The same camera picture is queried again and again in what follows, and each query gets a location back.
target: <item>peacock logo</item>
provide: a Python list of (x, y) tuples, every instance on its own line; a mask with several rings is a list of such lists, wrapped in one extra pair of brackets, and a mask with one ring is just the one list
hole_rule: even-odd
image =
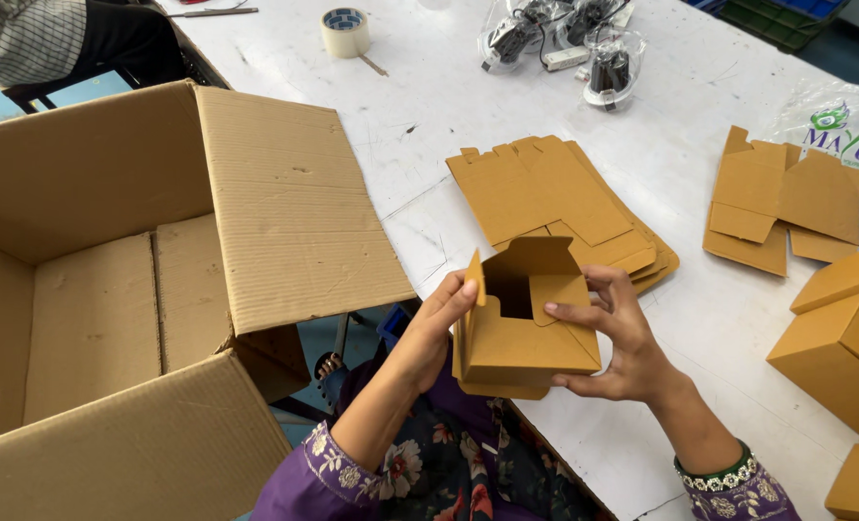
[(847, 126), (847, 122), (844, 120), (850, 115), (851, 111), (847, 108), (847, 102), (843, 102), (840, 107), (813, 114), (812, 125), (815, 125), (816, 130), (820, 131), (842, 129)]

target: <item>person seated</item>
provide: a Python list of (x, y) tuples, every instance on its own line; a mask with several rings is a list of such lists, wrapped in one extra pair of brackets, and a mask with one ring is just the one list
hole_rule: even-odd
[(108, 65), (141, 86), (186, 77), (169, 20), (126, 0), (0, 0), (0, 87), (52, 82)]
[[(780, 483), (667, 360), (626, 272), (581, 271), (593, 305), (549, 302), (545, 311), (607, 335), (613, 358), (603, 374), (555, 374), (553, 383), (647, 404), (696, 519), (799, 520)], [(476, 297), (477, 281), (448, 274), (393, 350), (349, 371), (336, 424), (320, 423), (285, 458), (250, 520), (608, 519), (501, 399), (466, 395), (451, 376), (449, 327)], [(340, 366), (331, 358), (318, 373)]]

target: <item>white worktable surface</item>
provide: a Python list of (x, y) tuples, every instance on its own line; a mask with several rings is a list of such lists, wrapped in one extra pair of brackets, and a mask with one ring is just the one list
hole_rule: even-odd
[[(159, 3), (176, 13), (238, 0)], [(633, 3), (629, 28), (650, 43), (635, 104), (612, 115), (579, 111), (574, 69), (550, 74), (532, 55), (511, 75), (483, 73), (477, 34), (489, 0), (355, 0), (370, 19), (367, 55), (388, 76), (324, 51), (318, 20), (341, 3), (249, 0), (259, 13), (175, 22), (234, 89), (340, 113), (378, 218), (422, 297), (485, 243), (445, 159), (530, 135), (575, 140), (680, 256), (680, 269), (641, 297), (667, 355), (803, 519), (832, 519), (822, 503), (856, 435), (764, 361), (817, 264), (791, 258), (784, 279), (701, 248), (729, 125), (758, 137), (798, 78), (829, 76), (676, 0)], [(605, 365), (604, 337), (600, 351)], [(517, 405), (620, 520), (690, 517), (673, 451), (645, 406), (564, 389)]]

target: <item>striped shirt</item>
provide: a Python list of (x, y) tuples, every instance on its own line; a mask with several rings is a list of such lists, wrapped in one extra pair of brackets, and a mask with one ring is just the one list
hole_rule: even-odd
[(0, 0), (0, 86), (65, 78), (85, 25), (85, 0)]

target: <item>tape roll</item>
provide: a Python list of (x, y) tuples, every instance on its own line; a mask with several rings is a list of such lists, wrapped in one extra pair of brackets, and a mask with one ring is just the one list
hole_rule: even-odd
[(368, 52), (368, 18), (361, 9), (340, 7), (320, 18), (327, 52), (335, 57), (358, 57)]

